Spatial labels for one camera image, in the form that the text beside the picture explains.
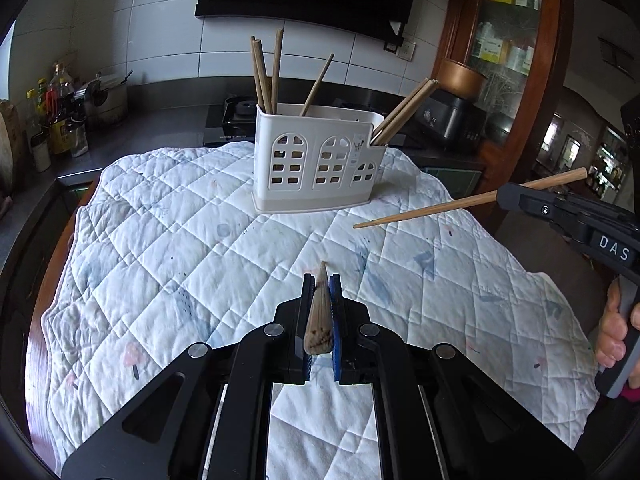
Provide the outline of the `person's right hand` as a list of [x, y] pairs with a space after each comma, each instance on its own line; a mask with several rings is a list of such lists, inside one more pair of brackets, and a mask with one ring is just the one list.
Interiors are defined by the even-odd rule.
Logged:
[[628, 330], [639, 328], [639, 305], [631, 310], [629, 318], [620, 313], [622, 293], [620, 292], [620, 280], [616, 278], [608, 288], [608, 296], [603, 314], [600, 318], [599, 333], [597, 336], [594, 353], [598, 363], [605, 368], [612, 368], [626, 356], [624, 339]]

